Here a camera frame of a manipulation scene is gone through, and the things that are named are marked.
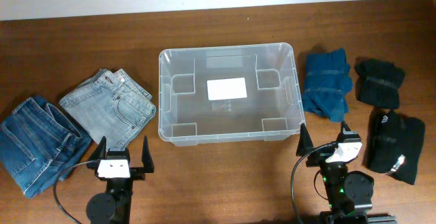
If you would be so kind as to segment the large black garment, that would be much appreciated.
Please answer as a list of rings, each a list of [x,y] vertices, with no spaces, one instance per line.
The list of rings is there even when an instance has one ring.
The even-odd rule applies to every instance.
[[[414,185],[424,134],[425,124],[419,118],[379,111],[371,121],[367,167]]]

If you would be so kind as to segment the teal garment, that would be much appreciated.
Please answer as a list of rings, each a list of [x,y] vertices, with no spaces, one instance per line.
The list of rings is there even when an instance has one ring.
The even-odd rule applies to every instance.
[[[306,112],[340,123],[349,112],[345,96],[352,90],[345,50],[310,54],[305,61],[302,105]]]

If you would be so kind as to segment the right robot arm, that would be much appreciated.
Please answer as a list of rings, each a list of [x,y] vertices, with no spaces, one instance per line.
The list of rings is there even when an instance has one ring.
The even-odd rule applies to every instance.
[[[319,223],[362,223],[382,224],[396,223],[395,216],[381,214],[369,216],[372,209],[374,179],[360,171],[350,172],[347,164],[358,157],[362,148],[362,138],[352,131],[346,122],[341,122],[341,129],[335,141],[315,147],[306,125],[300,125],[300,138],[296,155],[300,159],[292,169],[290,193],[292,205],[299,223],[303,222],[295,201],[295,174],[298,166],[305,161],[307,167],[318,167],[317,174],[322,176],[326,190],[329,211],[323,211],[318,217]]]

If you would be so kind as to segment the light blue jeans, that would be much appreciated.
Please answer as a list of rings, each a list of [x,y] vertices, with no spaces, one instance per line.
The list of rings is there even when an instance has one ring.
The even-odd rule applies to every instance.
[[[99,70],[59,101],[59,105],[108,150],[123,150],[154,117],[152,95],[123,69]]]

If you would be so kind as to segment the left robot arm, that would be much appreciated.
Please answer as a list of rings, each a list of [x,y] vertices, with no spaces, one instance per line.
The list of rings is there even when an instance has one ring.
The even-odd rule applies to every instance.
[[[129,223],[133,183],[155,171],[147,138],[143,141],[141,161],[142,167],[131,167],[129,150],[107,150],[106,138],[102,138],[87,163],[95,176],[106,182],[106,190],[94,195],[87,204],[91,224]]]

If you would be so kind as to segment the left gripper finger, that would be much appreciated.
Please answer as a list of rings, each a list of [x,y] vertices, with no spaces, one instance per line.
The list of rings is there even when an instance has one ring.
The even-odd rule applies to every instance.
[[[155,171],[155,166],[153,159],[149,150],[149,143],[147,136],[144,136],[143,146],[142,146],[142,158],[141,158],[144,172],[153,173]]]
[[[106,155],[106,137],[103,136],[97,148],[93,151],[91,156],[88,158],[87,165],[99,165],[99,162],[102,159],[105,159],[105,155]]]

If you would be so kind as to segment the small black garment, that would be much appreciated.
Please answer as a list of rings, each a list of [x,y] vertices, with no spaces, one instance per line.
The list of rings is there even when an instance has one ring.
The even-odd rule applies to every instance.
[[[400,106],[399,88],[405,72],[394,63],[365,59],[354,67],[359,75],[356,98],[362,103],[395,110]]]

